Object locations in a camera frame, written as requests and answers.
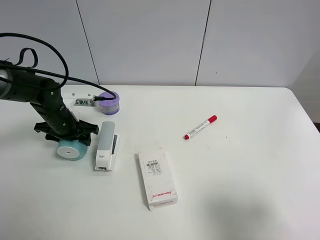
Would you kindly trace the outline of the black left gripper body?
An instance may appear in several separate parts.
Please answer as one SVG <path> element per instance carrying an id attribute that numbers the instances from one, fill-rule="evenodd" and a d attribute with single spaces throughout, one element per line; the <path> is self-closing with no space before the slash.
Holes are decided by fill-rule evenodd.
<path id="1" fill-rule="evenodd" d="M 60 89 L 35 90 L 29 102 L 44 122 L 59 128 L 65 137 L 74 137 L 77 121 L 64 104 Z"/>

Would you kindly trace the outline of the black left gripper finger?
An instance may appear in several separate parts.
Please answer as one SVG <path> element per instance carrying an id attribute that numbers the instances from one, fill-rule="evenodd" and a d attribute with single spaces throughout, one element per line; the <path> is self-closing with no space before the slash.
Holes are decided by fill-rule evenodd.
<path id="1" fill-rule="evenodd" d="M 99 126 L 80 120 L 76 123 L 76 130 L 73 139 L 78 140 L 86 146 L 90 146 L 92 139 L 91 134 L 98 135 Z"/>
<path id="2" fill-rule="evenodd" d="M 63 132 L 56 128 L 56 126 L 50 126 L 46 122 L 36 123 L 33 128 L 37 133 L 44 133 L 45 139 L 48 141 L 59 142 L 61 139 L 65 139 Z"/>

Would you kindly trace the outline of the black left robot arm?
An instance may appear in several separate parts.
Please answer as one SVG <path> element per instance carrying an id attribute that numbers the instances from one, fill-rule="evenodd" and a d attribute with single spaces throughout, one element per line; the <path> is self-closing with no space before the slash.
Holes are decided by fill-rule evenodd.
<path id="1" fill-rule="evenodd" d="M 0 70 L 0 99 L 30 103 L 44 120 L 35 124 L 36 132 L 45 133 L 46 140 L 79 141 L 89 146 L 91 133 L 97 135 L 99 127 L 77 120 L 65 105 L 61 90 L 50 90 L 56 86 L 58 83 L 53 79 L 27 71 Z"/>

